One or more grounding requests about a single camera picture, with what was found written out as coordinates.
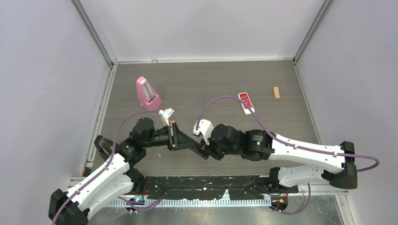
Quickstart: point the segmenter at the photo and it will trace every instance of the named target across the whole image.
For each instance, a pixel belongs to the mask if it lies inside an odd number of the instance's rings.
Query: red and white multimeter
[[[239,97],[240,100],[244,101],[244,102],[250,107],[250,109],[251,109],[251,110],[253,111],[253,113],[254,113],[253,104],[252,104],[252,101],[250,100],[249,95],[247,94],[247,92],[239,93],[237,96]],[[241,105],[242,105],[243,112],[245,112],[245,115],[252,114],[252,113],[247,109],[246,106],[244,106],[242,103],[241,103]]]

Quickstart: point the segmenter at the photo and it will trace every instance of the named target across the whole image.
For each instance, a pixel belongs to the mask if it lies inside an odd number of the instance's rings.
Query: white wall
[[[366,225],[398,219],[397,9],[398,1],[335,1],[299,61],[324,144],[352,141],[381,161],[350,191]]]
[[[118,61],[293,58],[323,3],[84,1],[92,5],[95,14],[90,16],[98,18]]]
[[[50,224],[79,175],[108,66],[69,0],[0,7],[0,224]]]

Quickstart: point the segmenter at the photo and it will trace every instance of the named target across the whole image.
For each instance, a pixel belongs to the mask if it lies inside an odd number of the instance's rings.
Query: gray wood grain surface
[[[163,100],[160,109],[173,108],[173,120],[192,135],[195,121],[203,107],[221,95],[237,96],[248,92],[254,109],[266,126],[275,133],[305,142],[317,143],[291,61],[195,62],[118,65],[101,135],[113,139],[120,122],[129,115],[145,110],[137,100],[136,80],[144,76]],[[274,99],[273,86],[281,98]],[[149,116],[161,128],[160,117]],[[139,117],[121,128],[117,141],[124,140]],[[242,131],[261,129],[251,115],[244,115],[240,103],[232,99],[215,102],[204,119],[213,125],[223,123]],[[104,160],[98,155],[94,169]],[[147,149],[147,156],[136,165],[145,176],[178,175],[268,175],[276,166],[292,167],[286,161],[251,162],[238,156],[225,156],[221,161],[202,159],[190,150],[170,152],[167,147]]]

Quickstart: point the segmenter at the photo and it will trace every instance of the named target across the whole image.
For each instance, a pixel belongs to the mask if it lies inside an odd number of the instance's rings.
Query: pink metronome
[[[139,103],[146,110],[155,110],[162,103],[158,93],[156,93],[152,85],[143,76],[137,80],[137,97]]]

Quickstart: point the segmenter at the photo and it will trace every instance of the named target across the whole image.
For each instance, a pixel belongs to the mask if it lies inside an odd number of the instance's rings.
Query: wooden block
[[[275,99],[279,99],[279,88],[278,87],[274,87],[274,97]]]

